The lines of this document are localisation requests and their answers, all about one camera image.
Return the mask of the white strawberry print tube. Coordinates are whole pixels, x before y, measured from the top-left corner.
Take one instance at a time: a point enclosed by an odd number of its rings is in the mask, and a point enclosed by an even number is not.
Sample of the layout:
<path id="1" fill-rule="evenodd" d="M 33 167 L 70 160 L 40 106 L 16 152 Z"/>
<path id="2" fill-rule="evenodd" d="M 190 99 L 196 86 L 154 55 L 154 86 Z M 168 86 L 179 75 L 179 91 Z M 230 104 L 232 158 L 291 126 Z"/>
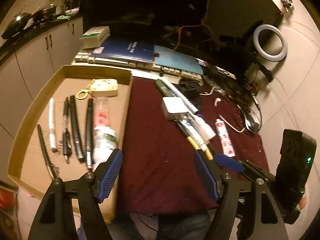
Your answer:
<path id="1" fill-rule="evenodd" d="M 232 142 L 230 140 L 225 123 L 220 119 L 216 119 L 215 127 L 217 130 L 217 134 L 220 138 L 223 154 L 231 158 L 235 157 L 235 151 L 234 151 Z"/>

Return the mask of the white toothpaste tube blue logo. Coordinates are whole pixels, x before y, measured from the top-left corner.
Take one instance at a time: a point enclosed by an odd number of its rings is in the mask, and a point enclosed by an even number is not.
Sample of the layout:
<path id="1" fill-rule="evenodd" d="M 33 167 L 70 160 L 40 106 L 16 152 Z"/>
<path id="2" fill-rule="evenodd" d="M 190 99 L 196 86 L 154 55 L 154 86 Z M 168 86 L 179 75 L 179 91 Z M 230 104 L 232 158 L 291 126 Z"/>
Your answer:
<path id="1" fill-rule="evenodd" d="M 206 143 L 216 136 L 216 133 L 210 127 L 210 125 L 204 122 L 204 120 L 200 117 L 196 117 L 196 119 L 194 119 L 185 115 L 183 117 L 183 121 L 188 124 L 189 127 L 193 127 Z"/>

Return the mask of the yellow black pen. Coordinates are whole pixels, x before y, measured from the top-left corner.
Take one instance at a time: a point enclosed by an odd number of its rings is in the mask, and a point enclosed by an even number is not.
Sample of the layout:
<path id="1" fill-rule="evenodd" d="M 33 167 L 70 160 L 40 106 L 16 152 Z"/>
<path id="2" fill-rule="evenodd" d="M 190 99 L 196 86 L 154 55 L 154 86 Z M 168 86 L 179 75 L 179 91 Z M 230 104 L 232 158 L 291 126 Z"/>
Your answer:
<path id="1" fill-rule="evenodd" d="M 203 150 L 209 160 L 213 160 L 213 155 L 207 144 L 204 142 L 198 131 L 185 120 L 176 120 L 175 124 L 182 131 L 183 135 L 196 150 Z"/>

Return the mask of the thin black stick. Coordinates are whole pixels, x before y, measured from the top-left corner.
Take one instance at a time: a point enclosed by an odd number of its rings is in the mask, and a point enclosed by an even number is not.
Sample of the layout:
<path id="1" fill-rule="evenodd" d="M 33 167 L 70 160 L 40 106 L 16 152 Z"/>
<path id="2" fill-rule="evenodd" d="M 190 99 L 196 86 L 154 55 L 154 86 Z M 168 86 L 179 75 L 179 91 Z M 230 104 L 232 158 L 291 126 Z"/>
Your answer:
<path id="1" fill-rule="evenodd" d="M 40 147 L 41 147 L 41 151 L 44 157 L 44 162 L 46 164 L 49 176 L 51 177 L 51 180 L 55 180 L 57 178 L 54 166 L 50 160 L 50 157 L 48 155 L 48 151 L 46 148 L 46 144 L 44 142 L 44 138 L 43 138 L 43 133 L 42 133 L 42 128 L 41 125 L 38 124 L 37 125 L 37 133 L 38 133 L 38 137 L 39 137 L 39 142 L 40 142 Z"/>

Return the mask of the white paint marker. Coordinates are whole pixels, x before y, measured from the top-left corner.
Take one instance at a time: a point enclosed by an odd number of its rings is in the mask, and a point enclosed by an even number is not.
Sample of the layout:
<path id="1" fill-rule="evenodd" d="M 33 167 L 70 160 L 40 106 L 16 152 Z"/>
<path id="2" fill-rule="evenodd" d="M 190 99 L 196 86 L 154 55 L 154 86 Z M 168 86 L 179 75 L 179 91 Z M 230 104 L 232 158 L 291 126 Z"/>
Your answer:
<path id="1" fill-rule="evenodd" d="M 196 114 L 199 109 L 191 103 L 191 101 L 182 94 L 169 80 L 167 80 L 165 77 L 160 77 L 160 80 L 173 92 L 173 94 L 179 98 L 182 99 L 186 107 L 193 113 Z"/>

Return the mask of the white power adapter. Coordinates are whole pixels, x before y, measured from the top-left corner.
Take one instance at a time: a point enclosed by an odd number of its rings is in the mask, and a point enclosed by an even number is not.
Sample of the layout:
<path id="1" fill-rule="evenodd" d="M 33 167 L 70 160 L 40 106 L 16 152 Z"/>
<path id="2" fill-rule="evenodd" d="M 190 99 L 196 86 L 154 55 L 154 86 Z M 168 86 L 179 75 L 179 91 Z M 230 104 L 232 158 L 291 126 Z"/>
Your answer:
<path id="1" fill-rule="evenodd" d="M 187 106 L 179 97 L 163 97 L 161 104 L 167 120 L 178 120 L 188 112 Z"/>

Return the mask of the thick black marker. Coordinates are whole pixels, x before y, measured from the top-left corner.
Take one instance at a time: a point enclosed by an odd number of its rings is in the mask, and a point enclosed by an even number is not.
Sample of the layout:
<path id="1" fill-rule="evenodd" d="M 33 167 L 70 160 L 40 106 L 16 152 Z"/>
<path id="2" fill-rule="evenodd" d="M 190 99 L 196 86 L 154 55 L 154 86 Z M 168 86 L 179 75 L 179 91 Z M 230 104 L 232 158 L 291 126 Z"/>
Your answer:
<path id="1" fill-rule="evenodd" d="M 75 101 L 74 95 L 70 96 L 70 115 L 71 115 L 72 137 L 73 137 L 76 157 L 80 163 L 84 163 L 85 155 L 83 153 L 83 148 L 82 148 L 82 140 L 80 135 L 76 101 Z"/>

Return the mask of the dark green pen case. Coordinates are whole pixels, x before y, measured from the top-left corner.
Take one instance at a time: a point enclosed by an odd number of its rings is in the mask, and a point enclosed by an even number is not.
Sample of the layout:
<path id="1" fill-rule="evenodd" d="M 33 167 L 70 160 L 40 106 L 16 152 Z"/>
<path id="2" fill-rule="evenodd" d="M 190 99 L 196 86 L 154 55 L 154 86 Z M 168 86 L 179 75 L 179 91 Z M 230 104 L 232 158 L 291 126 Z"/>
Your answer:
<path id="1" fill-rule="evenodd" d="M 155 81 L 155 86 L 161 92 L 163 97 L 173 97 L 174 95 L 170 91 L 170 89 L 163 83 L 161 79 L 157 79 Z"/>

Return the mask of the white slim pen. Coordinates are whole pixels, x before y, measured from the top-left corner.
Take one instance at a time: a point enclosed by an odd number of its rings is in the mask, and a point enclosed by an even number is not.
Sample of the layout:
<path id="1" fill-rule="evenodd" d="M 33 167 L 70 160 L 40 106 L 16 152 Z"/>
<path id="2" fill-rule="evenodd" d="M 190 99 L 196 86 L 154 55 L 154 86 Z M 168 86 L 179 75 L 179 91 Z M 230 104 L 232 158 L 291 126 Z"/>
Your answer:
<path id="1" fill-rule="evenodd" d="M 49 100 L 49 142 L 53 152 L 57 152 L 56 132 L 55 132 L 55 101 L 53 98 Z"/>

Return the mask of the white plastic bottle green label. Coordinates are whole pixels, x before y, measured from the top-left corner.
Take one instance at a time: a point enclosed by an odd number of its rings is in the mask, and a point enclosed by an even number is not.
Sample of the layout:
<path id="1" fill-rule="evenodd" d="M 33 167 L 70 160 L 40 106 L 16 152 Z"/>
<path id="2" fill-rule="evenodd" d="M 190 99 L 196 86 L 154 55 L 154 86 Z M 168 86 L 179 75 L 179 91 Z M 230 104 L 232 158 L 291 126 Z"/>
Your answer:
<path id="1" fill-rule="evenodd" d="M 107 126 L 94 128 L 93 171 L 100 163 L 108 160 L 116 147 L 117 135 L 115 130 Z"/>

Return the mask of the red toy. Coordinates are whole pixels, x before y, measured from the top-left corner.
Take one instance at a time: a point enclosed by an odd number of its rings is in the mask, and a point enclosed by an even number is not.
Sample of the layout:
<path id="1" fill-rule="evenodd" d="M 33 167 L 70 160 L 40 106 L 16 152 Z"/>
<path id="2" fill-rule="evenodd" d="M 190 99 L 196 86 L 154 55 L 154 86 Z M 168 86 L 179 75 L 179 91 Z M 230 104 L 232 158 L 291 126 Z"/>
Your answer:
<path id="1" fill-rule="evenodd" d="M 94 103 L 94 115 L 93 125 L 94 127 L 110 125 L 109 119 L 109 103 L 107 97 L 99 97 L 93 100 Z"/>

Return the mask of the cream cartoon keychain case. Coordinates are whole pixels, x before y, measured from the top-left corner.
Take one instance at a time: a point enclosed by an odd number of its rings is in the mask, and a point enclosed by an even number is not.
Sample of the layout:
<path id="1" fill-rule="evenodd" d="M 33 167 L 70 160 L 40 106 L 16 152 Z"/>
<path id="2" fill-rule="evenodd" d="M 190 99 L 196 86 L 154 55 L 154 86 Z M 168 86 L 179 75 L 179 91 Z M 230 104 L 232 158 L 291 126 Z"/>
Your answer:
<path id="1" fill-rule="evenodd" d="M 93 79 L 85 89 L 77 92 L 76 98 L 78 100 L 84 100 L 88 96 L 110 97 L 117 96 L 118 94 L 118 81 L 116 79 Z"/>

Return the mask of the black computer mouse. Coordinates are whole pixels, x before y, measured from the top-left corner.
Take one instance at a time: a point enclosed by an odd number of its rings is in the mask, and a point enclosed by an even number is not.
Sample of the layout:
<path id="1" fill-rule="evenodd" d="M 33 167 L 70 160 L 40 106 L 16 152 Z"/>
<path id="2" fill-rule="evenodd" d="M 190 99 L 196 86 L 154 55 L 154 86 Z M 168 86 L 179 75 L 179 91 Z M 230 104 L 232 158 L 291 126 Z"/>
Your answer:
<path id="1" fill-rule="evenodd" d="M 257 114 L 250 108 L 242 108 L 241 112 L 244 118 L 245 128 L 249 132 L 257 134 L 262 127 L 263 117 L 261 111 L 259 111 L 259 114 Z"/>

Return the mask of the red electric heater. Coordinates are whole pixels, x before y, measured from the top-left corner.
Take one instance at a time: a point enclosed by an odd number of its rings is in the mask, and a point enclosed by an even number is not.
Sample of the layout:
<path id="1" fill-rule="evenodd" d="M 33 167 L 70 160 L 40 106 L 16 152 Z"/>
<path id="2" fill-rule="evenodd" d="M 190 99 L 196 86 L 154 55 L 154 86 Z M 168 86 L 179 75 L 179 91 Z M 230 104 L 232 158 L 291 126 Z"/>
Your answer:
<path id="1" fill-rule="evenodd" d="M 0 189 L 0 208 L 12 208 L 15 206 L 14 195 L 4 189 Z"/>

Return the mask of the dark red table cloth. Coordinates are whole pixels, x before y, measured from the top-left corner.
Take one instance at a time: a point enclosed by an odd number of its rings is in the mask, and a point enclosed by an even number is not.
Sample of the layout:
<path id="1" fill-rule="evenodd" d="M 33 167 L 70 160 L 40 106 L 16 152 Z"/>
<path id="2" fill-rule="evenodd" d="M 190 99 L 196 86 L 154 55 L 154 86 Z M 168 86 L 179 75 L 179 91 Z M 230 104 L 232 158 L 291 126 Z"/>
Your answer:
<path id="1" fill-rule="evenodd" d="M 132 83 L 119 175 L 117 213 L 198 213 L 214 208 L 194 165 L 195 149 L 165 118 L 149 79 Z"/>

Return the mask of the person in red shirt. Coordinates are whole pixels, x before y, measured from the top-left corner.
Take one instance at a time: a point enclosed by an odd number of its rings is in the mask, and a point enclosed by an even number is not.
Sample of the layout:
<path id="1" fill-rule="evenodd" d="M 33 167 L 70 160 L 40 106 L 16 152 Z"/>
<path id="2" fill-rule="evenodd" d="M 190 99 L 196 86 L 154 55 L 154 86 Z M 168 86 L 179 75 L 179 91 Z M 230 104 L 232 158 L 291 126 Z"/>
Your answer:
<path id="1" fill-rule="evenodd" d="M 156 239 L 204 239 L 212 222 L 208 212 L 195 215 L 158 215 Z M 113 239 L 144 239 L 129 214 L 107 225 Z"/>

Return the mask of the black small fan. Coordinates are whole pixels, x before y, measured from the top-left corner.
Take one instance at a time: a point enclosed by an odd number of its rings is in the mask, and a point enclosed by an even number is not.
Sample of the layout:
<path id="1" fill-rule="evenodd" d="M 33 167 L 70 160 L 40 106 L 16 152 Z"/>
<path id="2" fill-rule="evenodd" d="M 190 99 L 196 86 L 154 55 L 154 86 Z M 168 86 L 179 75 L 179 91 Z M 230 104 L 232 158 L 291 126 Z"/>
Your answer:
<path id="1" fill-rule="evenodd" d="M 184 94 L 200 94 L 202 86 L 198 81 L 181 78 L 178 83 L 179 89 Z"/>

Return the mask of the beige keyboard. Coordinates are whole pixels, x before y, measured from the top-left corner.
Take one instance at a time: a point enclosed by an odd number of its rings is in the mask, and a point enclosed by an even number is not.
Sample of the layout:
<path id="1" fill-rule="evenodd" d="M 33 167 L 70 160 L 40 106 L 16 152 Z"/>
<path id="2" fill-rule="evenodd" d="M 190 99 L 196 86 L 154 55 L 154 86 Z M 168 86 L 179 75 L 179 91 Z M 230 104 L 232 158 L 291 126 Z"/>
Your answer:
<path id="1" fill-rule="evenodd" d="M 172 76 L 172 79 L 179 81 L 181 78 L 188 79 L 191 81 L 196 81 L 203 84 L 203 79 L 200 74 L 191 72 L 188 70 L 180 70 L 176 67 L 167 67 L 160 66 L 155 63 L 144 63 L 144 62 L 134 62 L 120 59 L 108 59 L 104 57 L 96 57 L 90 55 L 88 52 L 78 52 L 75 58 L 72 61 L 72 64 L 97 64 L 101 66 L 113 66 L 121 67 L 125 69 L 131 69 L 131 72 L 136 76 L 150 78 L 152 76 L 163 74 L 169 79 L 169 76 Z"/>

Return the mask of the brown cardboard tray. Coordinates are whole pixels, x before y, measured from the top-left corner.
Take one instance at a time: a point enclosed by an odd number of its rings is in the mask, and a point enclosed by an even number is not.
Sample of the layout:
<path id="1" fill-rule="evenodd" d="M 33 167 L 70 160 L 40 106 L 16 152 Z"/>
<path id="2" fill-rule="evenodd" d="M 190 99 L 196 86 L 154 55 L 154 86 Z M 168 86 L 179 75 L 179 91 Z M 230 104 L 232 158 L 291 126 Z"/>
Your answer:
<path id="1" fill-rule="evenodd" d="M 42 199 L 54 178 L 76 180 L 123 144 L 132 74 L 113 67 L 66 65 L 25 114 L 8 176 Z"/>

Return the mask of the light blue folder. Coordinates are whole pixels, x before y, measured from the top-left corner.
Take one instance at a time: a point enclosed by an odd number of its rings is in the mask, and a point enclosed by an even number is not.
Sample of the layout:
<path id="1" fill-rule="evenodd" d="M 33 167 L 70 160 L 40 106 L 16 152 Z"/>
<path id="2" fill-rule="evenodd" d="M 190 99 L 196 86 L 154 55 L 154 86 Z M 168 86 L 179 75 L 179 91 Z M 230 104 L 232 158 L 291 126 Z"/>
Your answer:
<path id="1" fill-rule="evenodd" d="M 168 48 L 158 45 L 155 45 L 155 52 L 159 54 L 159 57 L 155 58 L 156 65 L 203 75 L 202 67 L 197 59 L 192 56 L 182 54 L 178 51 L 171 51 Z"/>

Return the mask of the white kitchen cabinets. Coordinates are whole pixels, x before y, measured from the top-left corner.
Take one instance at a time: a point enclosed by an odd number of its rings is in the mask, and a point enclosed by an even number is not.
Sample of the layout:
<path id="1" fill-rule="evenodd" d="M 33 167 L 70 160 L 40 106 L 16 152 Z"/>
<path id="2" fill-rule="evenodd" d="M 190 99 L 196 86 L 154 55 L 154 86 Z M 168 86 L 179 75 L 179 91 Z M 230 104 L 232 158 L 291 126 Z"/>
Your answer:
<path id="1" fill-rule="evenodd" d="M 27 42 L 1 64 L 1 181 L 14 185 L 7 175 L 16 132 L 32 101 L 63 65 L 80 50 L 82 18 L 60 23 Z"/>

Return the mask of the dark blue book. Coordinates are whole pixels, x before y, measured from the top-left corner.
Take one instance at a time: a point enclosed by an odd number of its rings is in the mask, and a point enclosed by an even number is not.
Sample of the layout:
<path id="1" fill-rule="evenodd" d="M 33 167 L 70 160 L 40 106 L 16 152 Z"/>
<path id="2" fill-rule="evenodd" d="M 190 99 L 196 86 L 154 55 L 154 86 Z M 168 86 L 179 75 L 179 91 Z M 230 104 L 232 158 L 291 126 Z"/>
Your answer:
<path id="1" fill-rule="evenodd" d="M 154 45 L 135 40 L 107 38 L 99 48 L 93 49 L 92 56 L 152 63 Z"/>

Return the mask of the white green box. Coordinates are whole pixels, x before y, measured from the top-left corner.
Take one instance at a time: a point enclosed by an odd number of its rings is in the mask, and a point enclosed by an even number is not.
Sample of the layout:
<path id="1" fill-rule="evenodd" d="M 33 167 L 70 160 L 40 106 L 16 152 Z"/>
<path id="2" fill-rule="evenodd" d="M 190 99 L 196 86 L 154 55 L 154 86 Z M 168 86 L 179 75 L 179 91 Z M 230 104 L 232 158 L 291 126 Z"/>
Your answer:
<path id="1" fill-rule="evenodd" d="M 81 48 L 98 48 L 109 36 L 109 26 L 93 27 L 79 38 L 81 41 Z"/>

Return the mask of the black wok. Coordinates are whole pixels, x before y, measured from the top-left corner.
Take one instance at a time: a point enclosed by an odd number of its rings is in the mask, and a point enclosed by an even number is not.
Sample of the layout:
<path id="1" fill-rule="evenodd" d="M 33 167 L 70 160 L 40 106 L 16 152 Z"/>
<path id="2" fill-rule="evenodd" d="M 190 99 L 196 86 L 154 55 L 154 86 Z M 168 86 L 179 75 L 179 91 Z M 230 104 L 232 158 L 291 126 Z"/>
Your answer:
<path id="1" fill-rule="evenodd" d="M 7 25 L 4 33 L 1 35 L 1 38 L 4 40 L 8 40 L 18 34 L 20 31 L 24 29 L 24 27 L 27 25 L 28 21 L 34 16 L 35 13 L 37 13 L 41 8 L 38 7 L 33 13 L 19 13 L 14 17 L 12 21 Z"/>

